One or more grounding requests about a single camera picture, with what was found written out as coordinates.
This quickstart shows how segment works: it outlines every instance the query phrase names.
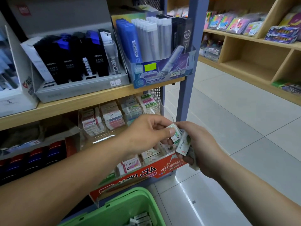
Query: green shopping basket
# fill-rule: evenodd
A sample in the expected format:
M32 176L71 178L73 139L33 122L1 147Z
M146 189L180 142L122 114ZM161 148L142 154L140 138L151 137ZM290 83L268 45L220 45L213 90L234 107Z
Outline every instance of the green shopping basket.
M160 210L151 193L142 187L133 188L106 202L91 213L84 213L60 226L122 226L129 219L148 212L153 226L166 226Z

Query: tile floor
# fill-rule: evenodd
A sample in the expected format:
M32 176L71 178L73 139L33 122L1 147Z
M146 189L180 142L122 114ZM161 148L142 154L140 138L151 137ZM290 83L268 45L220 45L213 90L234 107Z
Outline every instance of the tile floor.
M174 120L179 87L165 88ZM207 128L232 158L301 205L300 106L198 62L187 120ZM188 166L149 190L167 226L250 225L217 182Z

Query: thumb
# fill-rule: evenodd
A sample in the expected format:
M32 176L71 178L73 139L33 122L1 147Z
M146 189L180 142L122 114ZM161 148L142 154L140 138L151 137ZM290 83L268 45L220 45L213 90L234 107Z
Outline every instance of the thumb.
M156 130L156 137L158 142L164 139L167 139L175 134L175 129L174 128L163 128L160 130Z

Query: yellow price sticker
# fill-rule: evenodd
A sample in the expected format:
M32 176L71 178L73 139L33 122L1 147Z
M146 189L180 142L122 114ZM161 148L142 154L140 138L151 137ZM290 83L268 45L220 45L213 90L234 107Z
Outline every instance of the yellow price sticker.
M144 69L145 69L145 71L155 70L155 69L157 69L157 63L151 63L151 64L144 65Z

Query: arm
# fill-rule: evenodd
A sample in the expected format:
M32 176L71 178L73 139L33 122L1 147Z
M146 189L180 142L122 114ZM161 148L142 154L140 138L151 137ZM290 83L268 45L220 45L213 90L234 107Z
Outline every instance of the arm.
M225 154L206 129L176 124L191 136L201 172L223 187L252 225L301 225L301 207Z
M1 224L57 225L119 162L172 136L171 123L141 115L119 136L1 186Z

